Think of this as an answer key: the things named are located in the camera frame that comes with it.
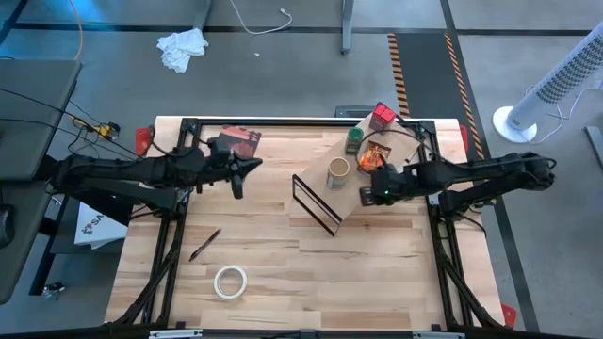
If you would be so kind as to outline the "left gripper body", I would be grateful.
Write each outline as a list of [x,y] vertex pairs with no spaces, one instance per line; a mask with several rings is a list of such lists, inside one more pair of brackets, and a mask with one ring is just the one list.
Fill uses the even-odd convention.
[[230,181],[238,175],[238,162],[233,156],[228,159],[207,157],[202,170],[202,183],[213,185],[219,181]]

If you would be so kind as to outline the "dark red booklet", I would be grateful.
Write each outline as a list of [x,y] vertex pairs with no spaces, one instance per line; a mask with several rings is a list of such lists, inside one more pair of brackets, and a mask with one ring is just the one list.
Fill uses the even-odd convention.
[[252,158],[262,134],[240,126],[223,125],[218,140],[225,143],[232,153],[242,158]]

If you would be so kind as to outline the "orange brown spice pouch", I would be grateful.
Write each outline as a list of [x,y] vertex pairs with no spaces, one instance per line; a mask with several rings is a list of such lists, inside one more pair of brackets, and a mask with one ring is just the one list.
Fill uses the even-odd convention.
[[390,153],[389,147],[370,140],[358,161],[357,169],[363,173],[370,173],[383,166]]

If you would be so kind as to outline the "white spice jar beige lid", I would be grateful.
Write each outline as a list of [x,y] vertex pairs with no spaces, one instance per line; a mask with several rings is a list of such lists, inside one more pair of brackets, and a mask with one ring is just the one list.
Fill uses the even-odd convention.
[[342,188],[347,182],[349,172],[350,164],[345,158],[333,158],[327,168],[326,186],[331,190]]

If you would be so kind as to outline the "green lidded spice jar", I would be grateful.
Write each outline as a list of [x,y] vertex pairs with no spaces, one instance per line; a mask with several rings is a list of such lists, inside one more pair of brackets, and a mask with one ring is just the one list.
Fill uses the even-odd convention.
[[346,155],[357,155],[362,140],[364,137],[364,131],[359,127],[353,127],[348,131],[346,142],[345,142],[345,154]]

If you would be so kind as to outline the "black pen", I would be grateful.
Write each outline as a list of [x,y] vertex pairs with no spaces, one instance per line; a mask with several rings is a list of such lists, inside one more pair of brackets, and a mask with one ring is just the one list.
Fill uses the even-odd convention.
[[191,253],[188,261],[192,262],[195,260],[219,236],[220,232],[221,229],[217,229],[214,233],[212,233],[198,249]]

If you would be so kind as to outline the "red spice tin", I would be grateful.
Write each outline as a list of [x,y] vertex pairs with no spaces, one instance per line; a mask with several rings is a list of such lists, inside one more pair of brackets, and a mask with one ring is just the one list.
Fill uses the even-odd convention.
[[372,110],[369,127],[374,131],[383,131],[389,128],[397,117],[396,113],[383,103],[377,103]]

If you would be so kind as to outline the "wooden shelf black metal legs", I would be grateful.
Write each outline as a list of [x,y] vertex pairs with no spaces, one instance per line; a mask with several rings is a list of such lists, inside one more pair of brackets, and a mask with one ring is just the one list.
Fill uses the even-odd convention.
[[[357,169],[358,161],[368,142],[372,140],[389,147],[391,153],[385,164],[402,170],[411,163],[425,139],[422,135],[424,129],[416,121],[396,119],[383,131],[372,130],[369,121],[370,116],[367,116],[353,126],[364,131],[357,155],[345,154],[345,142],[350,130],[348,128],[343,137],[327,148],[325,154],[314,160],[302,173],[292,176],[293,199],[331,236],[338,233],[343,221],[361,205],[359,188],[370,186],[369,173]],[[350,164],[350,172],[342,188],[331,190],[326,186],[327,168],[335,157],[345,158]]]

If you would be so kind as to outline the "white masking tape roll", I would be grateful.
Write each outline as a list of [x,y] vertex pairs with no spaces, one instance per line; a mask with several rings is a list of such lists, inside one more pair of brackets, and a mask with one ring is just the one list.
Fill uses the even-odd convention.
[[[221,288],[221,280],[228,272],[236,272],[241,278],[241,285],[234,294],[226,294]],[[248,276],[243,268],[240,266],[224,266],[222,267],[214,277],[213,287],[216,295],[221,299],[238,299],[246,290],[248,286]]]

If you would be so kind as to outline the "crumpled white cloth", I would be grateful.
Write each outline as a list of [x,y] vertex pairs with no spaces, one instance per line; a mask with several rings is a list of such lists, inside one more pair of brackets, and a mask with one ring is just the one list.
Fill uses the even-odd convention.
[[184,73],[190,59],[203,56],[208,46],[209,43],[199,28],[159,38],[156,45],[162,51],[163,65],[176,73]]

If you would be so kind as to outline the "grey desk top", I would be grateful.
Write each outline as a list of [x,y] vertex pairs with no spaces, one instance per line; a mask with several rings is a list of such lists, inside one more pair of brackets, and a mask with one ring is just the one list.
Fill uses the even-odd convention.
[[81,63],[0,59],[0,180],[31,180],[46,155]]
[[13,207],[14,229],[12,241],[0,248],[0,305],[10,300],[39,230],[56,233],[57,222],[45,216],[51,197],[44,181],[0,185],[0,204]]

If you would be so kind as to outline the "white tower fan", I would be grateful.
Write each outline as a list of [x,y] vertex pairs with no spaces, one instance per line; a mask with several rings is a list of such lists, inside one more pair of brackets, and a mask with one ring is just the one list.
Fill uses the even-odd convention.
[[[515,105],[498,108],[492,117],[497,133],[513,143],[539,144],[557,133],[564,119],[560,102],[603,72],[603,21],[600,22],[580,43],[548,74],[534,85]],[[559,124],[540,140],[538,123],[548,114],[556,112]]]

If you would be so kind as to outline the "black rounded object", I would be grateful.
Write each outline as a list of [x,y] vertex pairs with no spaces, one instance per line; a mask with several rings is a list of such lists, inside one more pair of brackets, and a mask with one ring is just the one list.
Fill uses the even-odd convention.
[[6,247],[14,238],[13,214],[12,205],[0,204],[0,249]]

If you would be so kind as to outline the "silver metal bracket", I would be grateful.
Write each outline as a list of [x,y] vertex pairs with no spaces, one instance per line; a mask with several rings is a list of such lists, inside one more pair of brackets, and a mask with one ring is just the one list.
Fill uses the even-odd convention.
[[449,331],[413,331],[412,339],[465,339],[465,334]]
[[150,331],[148,339],[200,339],[203,331],[200,329]]

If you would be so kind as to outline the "black desk leg frame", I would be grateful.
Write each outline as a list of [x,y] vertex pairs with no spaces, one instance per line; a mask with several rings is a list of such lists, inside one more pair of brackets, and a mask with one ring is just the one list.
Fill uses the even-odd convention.
[[[29,294],[32,296],[41,295],[42,288],[49,284],[47,281],[55,257],[58,254],[118,254],[121,251],[123,239],[112,241],[101,248],[92,250],[90,245],[76,246],[73,243],[73,238],[76,229],[78,207],[80,201],[69,196],[53,197],[48,206],[48,211],[51,212],[50,218],[57,222],[57,230],[55,234],[44,234],[39,230],[40,234],[48,236],[45,248],[43,250],[40,264],[36,270],[34,279],[30,285]],[[108,204],[114,214],[114,220],[125,225],[132,211],[132,203],[116,202]]]

